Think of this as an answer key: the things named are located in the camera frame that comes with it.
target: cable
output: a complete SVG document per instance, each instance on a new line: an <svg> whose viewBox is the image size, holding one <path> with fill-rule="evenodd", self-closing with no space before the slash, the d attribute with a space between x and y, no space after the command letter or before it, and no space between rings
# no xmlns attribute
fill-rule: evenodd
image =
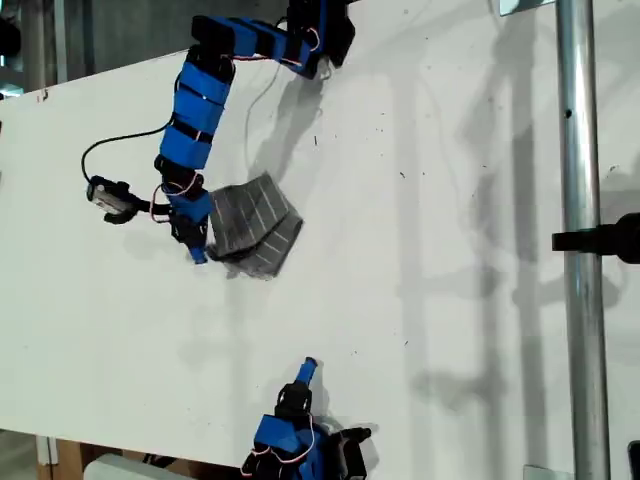
<svg viewBox="0 0 640 480"><path fill-rule="evenodd" d="M169 220L157 220L156 216L153 213L153 207L156 205L156 195L158 195L158 190L160 190L161 188L162 184L158 185L153 191L153 195L151 195L151 202L149 204L149 215L151 215L151 220L156 223L169 223Z"/></svg>
<svg viewBox="0 0 640 480"><path fill-rule="evenodd" d="M173 92L174 93L178 90L178 81L179 80L180 80L180 75L178 75L176 77L176 81L173 84ZM82 154L82 160L80 161L80 167L82 168L82 175L84 176L84 178L87 181L87 183L91 183L91 179L89 178L89 175L87 174L87 168L86 168L87 155L89 155L89 153L91 153L91 151L94 148L97 148L100 145L104 145L106 143L117 142L119 140L129 140L129 139L132 139L132 138L148 137L150 135L155 135L155 134L160 133L163 130L165 130L169 125L171 125L172 121L173 121L173 114L171 114L171 118L169 118L169 121L167 123L165 123L160 128L156 128L155 130L149 130L148 132L133 133L131 135L122 135L120 137L105 138L105 139L100 140L100 141L94 143L93 145L91 145L89 148L87 148L84 151L84 153Z"/></svg>
<svg viewBox="0 0 640 480"><path fill-rule="evenodd" d="M304 457L306 457L311 452L311 450L313 450L313 447L315 446L315 443L316 443L316 435L315 435L315 432L313 431L313 416L311 416L311 414L309 414L309 430L311 430L311 445L309 445L309 448L307 448L306 451L304 451L303 453L298 455L296 458L292 458L291 460L283 460L278 456L278 454L276 452L271 450L271 447L267 447L265 450L263 450L261 452L256 452L255 449L252 449L251 450L251 455L253 455L254 457L258 457L260 455L264 455L265 453L271 452L273 454L273 456L276 457L278 459L278 461L283 465L290 465L292 463L299 462ZM242 465L242 467L240 467L240 474L244 478L251 478L253 476L253 473L247 473L247 472L245 472L243 470L243 468L244 468L244 465Z"/></svg>
<svg viewBox="0 0 640 480"><path fill-rule="evenodd" d="M311 430L311 445L309 445L309 448L307 448L306 452L301 453L300 455L298 455L296 458L292 458L291 460L282 460L278 454L276 452L271 452L273 453L273 455L278 459L278 461L280 463L282 463L283 465L289 465L291 463L296 463L300 460L302 460L304 457L306 457L309 452L311 450L313 450L313 447L316 443L316 436L315 433L313 432L313 417L311 416L311 414L309 414L309 429Z"/></svg>

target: silver pole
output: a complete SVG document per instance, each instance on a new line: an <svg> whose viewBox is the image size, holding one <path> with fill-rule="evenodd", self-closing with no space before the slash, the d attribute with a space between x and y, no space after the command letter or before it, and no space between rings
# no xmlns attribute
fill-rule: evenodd
<svg viewBox="0 0 640 480"><path fill-rule="evenodd" d="M557 0L564 228L600 223L592 0ZM565 254L576 480L609 480L602 262Z"/></svg>

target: white surface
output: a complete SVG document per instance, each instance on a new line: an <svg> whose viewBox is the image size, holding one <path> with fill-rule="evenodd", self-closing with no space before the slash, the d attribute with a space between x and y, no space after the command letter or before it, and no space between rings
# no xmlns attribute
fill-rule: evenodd
<svg viewBox="0 0 640 480"><path fill-rule="evenodd" d="M524 480L573 480L573 475L527 465L524 467Z"/></svg>
<svg viewBox="0 0 640 480"><path fill-rule="evenodd" d="M188 480L167 470L117 455L103 455L87 465L84 480Z"/></svg>
<svg viewBox="0 0 640 480"><path fill-rule="evenodd" d="M554 9L498 19L481 1L366 0L351 12L355 43L322 89L284 68L268 88L275 64L241 65L214 141L209 187L268 168L307 222L272 282L196 267L168 228L106 225L84 199L82 151L162 125L184 54L0 103L0 427L239 465L312 355L324 362L314 411L378 426L371 478L573 470L550 242ZM640 5L598 1L596 20L614 220L640 206ZM159 141L106 146L90 173L148 197ZM640 271L604 263L620 479L640 436Z"/></svg>

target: folded cloth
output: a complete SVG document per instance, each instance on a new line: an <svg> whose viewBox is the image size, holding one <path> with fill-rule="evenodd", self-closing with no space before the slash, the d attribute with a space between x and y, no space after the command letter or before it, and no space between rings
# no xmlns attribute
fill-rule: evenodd
<svg viewBox="0 0 640 480"><path fill-rule="evenodd" d="M216 239L209 256L232 272L275 277L302 228L303 220L268 174L211 193Z"/></svg>

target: gray fabric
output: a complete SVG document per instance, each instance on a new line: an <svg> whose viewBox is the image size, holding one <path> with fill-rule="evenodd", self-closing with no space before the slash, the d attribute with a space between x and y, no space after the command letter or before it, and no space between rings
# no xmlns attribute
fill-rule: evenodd
<svg viewBox="0 0 640 480"><path fill-rule="evenodd" d="M232 272L276 276L302 228L302 218L268 174L211 193L216 244L209 255Z"/></svg>

